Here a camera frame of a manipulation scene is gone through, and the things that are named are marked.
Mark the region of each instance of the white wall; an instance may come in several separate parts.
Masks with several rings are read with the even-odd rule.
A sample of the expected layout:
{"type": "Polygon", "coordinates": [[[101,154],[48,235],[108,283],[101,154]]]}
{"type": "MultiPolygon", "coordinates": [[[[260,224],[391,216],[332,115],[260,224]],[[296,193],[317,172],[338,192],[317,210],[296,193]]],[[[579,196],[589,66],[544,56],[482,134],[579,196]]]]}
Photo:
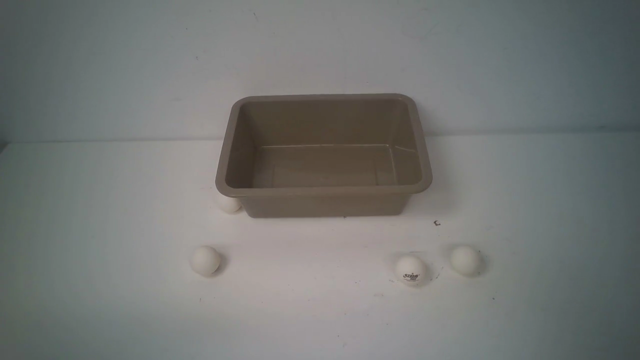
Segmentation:
{"type": "Polygon", "coordinates": [[[0,138],[221,138],[247,95],[401,92],[428,133],[640,128],[637,1],[11,1],[0,138]]]}

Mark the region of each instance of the white table surface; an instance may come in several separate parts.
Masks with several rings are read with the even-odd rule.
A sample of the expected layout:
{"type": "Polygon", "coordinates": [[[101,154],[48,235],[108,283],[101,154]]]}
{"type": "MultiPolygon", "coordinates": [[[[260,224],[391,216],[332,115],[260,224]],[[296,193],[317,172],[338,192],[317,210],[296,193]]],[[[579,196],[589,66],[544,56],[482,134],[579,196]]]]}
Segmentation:
{"type": "Polygon", "coordinates": [[[0,357],[640,358],[640,134],[429,137],[431,188],[371,218],[224,214],[220,145],[9,145],[0,357]],[[204,244],[212,279],[188,264],[204,244]],[[406,252],[419,289],[392,273],[406,252]]]}

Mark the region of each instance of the ping pong ball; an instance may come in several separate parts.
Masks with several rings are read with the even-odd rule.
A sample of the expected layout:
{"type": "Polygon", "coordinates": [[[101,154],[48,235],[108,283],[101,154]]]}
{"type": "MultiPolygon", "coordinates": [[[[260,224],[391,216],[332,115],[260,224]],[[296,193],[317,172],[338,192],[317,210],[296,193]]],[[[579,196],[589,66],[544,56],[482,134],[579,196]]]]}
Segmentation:
{"type": "Polygon", "coordinates": [[[191,255],[191,269],[202,276],[209,276],[220,266],[220,254],[210,246],[201,246],[191,255]]]}
{"type": "Polygon", "coordinates": [[[427,276],[427,266],[418,257],[405,255],[396,263],[396,277],[409,286],[420,284],[427,276]]]}

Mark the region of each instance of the plastic tub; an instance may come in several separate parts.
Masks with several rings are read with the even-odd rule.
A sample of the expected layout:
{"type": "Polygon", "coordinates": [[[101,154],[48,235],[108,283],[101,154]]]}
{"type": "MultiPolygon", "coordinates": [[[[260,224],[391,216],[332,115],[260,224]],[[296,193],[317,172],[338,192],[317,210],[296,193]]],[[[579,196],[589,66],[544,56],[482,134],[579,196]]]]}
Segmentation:
{"type": "Polygon", "coordinates": [[[255,96],[233,105],[216,187],[249,216],[397,215],[432,180],[400,94],[255,96]]]}

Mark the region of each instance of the beige plastic tub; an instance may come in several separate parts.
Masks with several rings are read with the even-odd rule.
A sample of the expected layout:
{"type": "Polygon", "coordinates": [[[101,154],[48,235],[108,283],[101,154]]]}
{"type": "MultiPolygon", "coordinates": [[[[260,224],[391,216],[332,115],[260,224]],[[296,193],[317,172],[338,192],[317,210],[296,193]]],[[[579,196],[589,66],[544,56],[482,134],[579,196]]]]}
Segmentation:
{"type": "Polygon", "coordinates": [[[411,98],[284,95],[235,103],[216,187],[254,218],[347,217],[400,214],[431,180],[411,98]]]}

